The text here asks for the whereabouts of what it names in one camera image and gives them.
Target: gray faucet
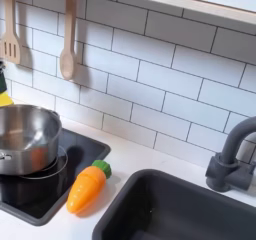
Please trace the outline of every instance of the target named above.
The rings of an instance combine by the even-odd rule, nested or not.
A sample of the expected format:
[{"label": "gray faucet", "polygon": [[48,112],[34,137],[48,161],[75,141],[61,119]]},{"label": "gray faucet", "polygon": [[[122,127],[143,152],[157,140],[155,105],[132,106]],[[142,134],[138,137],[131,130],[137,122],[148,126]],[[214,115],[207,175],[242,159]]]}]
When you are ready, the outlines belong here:
[{"label": "gray faucet", "polygon": [[256,132],[256,117],[244,120],[230,132],[222,152],[211,158],[206,171],[206,183],[211,189],[218,192],[226,192],[231,187],[248,190],[256,165],[239,163],[236,155],[244,138],[253,132]]}]

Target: pot handle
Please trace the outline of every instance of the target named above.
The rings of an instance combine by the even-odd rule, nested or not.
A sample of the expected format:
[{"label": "pot handle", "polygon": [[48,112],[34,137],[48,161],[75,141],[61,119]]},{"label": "pot handle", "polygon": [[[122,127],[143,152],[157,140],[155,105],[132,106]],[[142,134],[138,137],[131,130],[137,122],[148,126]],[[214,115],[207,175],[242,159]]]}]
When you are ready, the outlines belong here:
[{"label": "pot handle", "polygon": [[1,160],[11,160],[11,159],[12,159],[11,155],[5,154],[4,152],[0,152],[0,161]]},{"label": "pot handle", "polygon": [[57,116],[58,118],[60,118],[60,115],[57,113],[57,112],[55,112],[55,111],[53,111],[53,110],[50,110],[55,116]]}]

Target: sink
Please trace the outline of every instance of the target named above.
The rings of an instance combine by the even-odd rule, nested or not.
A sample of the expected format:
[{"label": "sink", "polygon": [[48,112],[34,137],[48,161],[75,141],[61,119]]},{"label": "sink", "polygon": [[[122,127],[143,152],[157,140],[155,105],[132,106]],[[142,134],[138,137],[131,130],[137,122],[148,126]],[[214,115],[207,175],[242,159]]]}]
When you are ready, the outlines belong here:
[{"label": "sink", "polygon": [[256,209],[156,170],[133,174],[93,240],[255,240]]}]

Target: saucepan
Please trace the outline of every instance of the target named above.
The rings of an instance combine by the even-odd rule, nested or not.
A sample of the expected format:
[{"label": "saucepan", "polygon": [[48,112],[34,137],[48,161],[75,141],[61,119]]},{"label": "saucepan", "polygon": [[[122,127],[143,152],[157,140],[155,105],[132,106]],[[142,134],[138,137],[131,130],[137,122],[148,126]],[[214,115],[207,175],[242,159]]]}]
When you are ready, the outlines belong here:
[{"label": "saucepan", "polygon": [[0,174],[26,175],[54,161],[62,125],[56,112],[31,105],[0,108]]}]

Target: black stovetop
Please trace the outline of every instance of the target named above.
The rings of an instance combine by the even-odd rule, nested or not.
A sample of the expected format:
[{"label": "black stovetop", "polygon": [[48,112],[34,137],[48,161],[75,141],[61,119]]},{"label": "black stovetop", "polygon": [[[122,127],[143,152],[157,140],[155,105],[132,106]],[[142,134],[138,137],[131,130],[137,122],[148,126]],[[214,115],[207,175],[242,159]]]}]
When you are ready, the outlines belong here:
[{"label": "black stovetop", "polygon": [[24,177],[0,176],[0,209],[44,225],[66,201],[76,176],[109,152],[109,146],[63,129],[58,157],[47,168]]}]

